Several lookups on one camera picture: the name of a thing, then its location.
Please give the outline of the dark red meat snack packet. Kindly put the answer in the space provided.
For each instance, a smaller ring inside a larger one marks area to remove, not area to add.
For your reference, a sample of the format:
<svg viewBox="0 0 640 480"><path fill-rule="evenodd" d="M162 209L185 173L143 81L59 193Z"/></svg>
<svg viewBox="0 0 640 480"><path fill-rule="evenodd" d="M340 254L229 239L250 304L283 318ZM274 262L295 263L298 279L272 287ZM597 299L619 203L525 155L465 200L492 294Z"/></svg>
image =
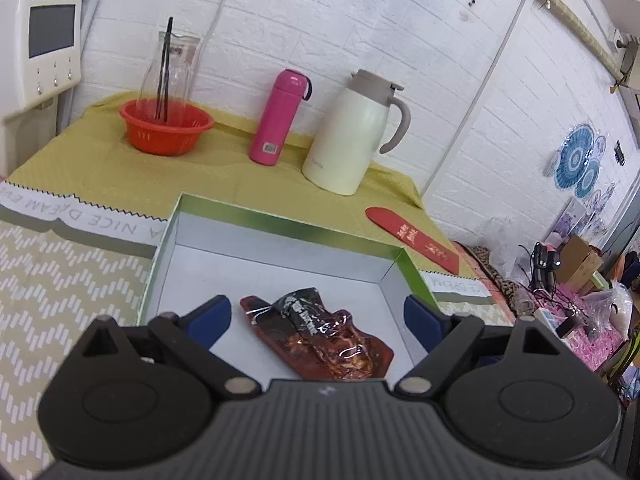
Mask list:
<svg viewBox="0 0 640 480"><path fill-rule="evenodd" d="M393 362L392 348L357 328L350 312L326 310L314 287L271 304L247 296L240 306L258 338L305 380L383 379Z"/></svg>

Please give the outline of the green cardboard box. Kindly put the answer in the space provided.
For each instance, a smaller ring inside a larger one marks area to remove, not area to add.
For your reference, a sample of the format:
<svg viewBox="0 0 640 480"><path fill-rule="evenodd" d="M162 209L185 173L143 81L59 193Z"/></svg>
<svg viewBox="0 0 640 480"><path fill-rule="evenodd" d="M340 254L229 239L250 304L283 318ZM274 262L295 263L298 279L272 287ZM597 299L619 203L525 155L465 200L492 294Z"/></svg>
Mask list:
<svg viewBox="0 0 640 480"><path fill-rule="evenodd" d="M250 328L240 301L273 302L308 287L329 311L349 311L360 330L393 350L390 385L426 357L405 323L404 303L411 294L432 295L404 248L189 194L177 200L157 247L139 321L184 315L226 296L230 326L210 350L268 386L297 375Z"/></svg>

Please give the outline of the red envelope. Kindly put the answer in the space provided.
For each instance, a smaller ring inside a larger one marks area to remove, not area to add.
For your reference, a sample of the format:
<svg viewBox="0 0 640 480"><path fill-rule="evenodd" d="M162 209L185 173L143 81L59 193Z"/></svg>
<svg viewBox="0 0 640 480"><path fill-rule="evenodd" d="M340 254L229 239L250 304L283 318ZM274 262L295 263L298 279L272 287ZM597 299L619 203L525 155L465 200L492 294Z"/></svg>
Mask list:
<svg viewBox="0 0 640 480"><path fill-rule="evenodd" d="M458 275L460 259L456 252L436 242L396 212L383 207L366 209L367 218L408 247L452 275Z"/></svg>

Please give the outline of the beige zigzag table mat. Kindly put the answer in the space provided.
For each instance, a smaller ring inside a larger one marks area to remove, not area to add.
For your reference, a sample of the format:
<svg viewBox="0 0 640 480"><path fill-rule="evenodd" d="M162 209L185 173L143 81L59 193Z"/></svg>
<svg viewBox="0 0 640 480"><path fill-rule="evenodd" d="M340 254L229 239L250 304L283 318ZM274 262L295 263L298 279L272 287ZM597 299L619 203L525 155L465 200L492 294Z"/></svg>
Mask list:
<svg viewBox="0 0 640 480"><path fill-rule="evenodd" d="M36 411L81 333L101 315L140 323L170 216L2 185L1 463L11 476L29 479L50 463Z"/></svg>

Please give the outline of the brown cardboard box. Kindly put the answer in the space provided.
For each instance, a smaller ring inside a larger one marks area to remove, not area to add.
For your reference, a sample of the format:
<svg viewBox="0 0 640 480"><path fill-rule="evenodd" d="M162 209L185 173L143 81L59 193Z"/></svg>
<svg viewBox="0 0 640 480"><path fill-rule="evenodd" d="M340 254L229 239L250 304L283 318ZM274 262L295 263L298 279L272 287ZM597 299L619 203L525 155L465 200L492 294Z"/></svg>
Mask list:
<svg viewBox="0 0 640 480"><path fill-rule="evenodd" d="M578 235L571 235L562 247L560 261L556 281L571 292L583 288L602 264L599 254Z"/></svg>

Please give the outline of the olive yellow tablecloth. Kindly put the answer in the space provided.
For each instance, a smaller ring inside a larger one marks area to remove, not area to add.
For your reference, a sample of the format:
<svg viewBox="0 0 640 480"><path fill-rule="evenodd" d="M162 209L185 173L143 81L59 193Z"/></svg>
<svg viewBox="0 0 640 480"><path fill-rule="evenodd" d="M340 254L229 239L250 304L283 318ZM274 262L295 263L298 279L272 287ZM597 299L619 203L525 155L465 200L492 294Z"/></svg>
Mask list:
<svg viewBox="0 0 640 480"><path fill-rule="evenodd" d="M326 192L300 171L309 138L293 134L277 165L258 165L247 155L253 122L222 110L212 110L214 128L202 133L189 153L142 153L127 141L119 114L132 97L115 93L88 106L15 170L10 182L162 219L186 193L395 244L395 237L366 216L367 208L384 207L452 252L458 249L427 215L411 178L373 165L355 195Z"/></svg>

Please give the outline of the red plastic basket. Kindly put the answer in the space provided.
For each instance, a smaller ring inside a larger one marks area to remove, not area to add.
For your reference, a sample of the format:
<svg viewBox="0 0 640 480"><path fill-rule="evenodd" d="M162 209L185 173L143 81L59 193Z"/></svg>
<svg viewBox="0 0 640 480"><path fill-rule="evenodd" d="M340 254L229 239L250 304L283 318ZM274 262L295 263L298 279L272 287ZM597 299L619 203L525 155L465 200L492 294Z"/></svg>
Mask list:
<svg viewBox="0 0 640 480"><path fill-rule="evenodd" d="M126 124L126 138L137 150L160 156L181 156L195 148L201 135L214 128L214 118L199 107L186 104L182 123L149 122L138 116L137 101L130 100L119 107Z"/></svg>

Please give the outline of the cream thermal jug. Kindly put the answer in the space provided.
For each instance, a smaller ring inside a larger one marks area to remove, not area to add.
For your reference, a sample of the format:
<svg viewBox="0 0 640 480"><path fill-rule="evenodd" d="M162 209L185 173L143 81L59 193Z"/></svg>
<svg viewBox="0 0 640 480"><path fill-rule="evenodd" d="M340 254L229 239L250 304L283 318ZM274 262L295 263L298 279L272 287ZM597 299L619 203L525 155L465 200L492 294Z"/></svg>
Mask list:
<svg viewBox="0 0 640 480"><path fill-rule="evenodd" d="M318 188L351 196L376 154L397 148L411 124L404 87L358 70L340 93L314 136L303 163L304 177Z"/></svg>

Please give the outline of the black chopsticks pair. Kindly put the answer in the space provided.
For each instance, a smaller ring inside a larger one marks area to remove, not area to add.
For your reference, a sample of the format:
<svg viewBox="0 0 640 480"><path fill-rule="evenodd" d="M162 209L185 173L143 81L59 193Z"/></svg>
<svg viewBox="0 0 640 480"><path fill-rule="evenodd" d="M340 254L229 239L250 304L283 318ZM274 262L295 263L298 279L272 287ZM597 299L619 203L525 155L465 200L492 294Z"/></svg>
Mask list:
<svg viewBox="0 0 640 480"><path fill-rule="evenodd" d="M168 121L168 79L170 64L170 44L172 35L172 25L174 18L170 16L167 21L163 38L162 54L160 55L160 72L158 73L158 84L156 92L155 118Z"/></svg>

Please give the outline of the pink thermos bottle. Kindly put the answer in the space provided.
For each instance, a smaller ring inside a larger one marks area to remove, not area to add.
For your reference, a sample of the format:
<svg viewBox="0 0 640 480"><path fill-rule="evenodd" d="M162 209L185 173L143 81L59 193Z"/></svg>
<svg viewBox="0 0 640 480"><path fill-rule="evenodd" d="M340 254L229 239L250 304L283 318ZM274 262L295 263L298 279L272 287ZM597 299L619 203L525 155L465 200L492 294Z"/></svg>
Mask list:
<svg viewBox="0 0 640 480"><path fill-rule="evenodd" d="M311 79L296 70L282 70L273 83L248 156L253 162L274 166L303 101L312 95Z"/></svg>

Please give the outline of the clear glass carafe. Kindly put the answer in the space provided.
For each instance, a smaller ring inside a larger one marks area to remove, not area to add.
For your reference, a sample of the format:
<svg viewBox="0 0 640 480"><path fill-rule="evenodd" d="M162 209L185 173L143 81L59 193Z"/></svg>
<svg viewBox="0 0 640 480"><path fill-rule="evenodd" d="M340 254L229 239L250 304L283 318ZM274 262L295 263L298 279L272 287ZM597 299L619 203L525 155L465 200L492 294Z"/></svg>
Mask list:
<svg viewBox="0 0 640 480"><path fill-rule="evenodd" d="M137 113L143 120L168 126L181 124L190 100L199 45L198 37L158 33L137 100Z"/></svg>

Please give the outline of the white water dispenser with screen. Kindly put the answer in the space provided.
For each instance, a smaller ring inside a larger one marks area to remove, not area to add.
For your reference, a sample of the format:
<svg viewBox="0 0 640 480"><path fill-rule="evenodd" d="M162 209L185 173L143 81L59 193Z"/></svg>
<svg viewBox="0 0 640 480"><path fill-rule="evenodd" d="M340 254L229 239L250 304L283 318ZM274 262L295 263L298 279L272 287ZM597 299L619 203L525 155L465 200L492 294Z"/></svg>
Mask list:
<svg viewBox="0 0 640 480"><path fill-rule="evenodd" d="M1 0L1 177L70 124L99 0Z"/></svg>

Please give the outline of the blue round wall decorations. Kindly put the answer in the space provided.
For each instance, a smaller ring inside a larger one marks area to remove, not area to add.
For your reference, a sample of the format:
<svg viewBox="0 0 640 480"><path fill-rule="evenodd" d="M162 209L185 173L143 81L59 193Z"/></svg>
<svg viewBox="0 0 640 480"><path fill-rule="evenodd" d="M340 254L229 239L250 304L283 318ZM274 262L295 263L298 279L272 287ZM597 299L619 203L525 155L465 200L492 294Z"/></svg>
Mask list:
<svg viewBox="0 0 640 480"><path fill-rule="evenodd" d="M544 175L560 190L570 190L578 200L592 194L599 179L608 141L588 122L575 126L552 154Z"/></svg>

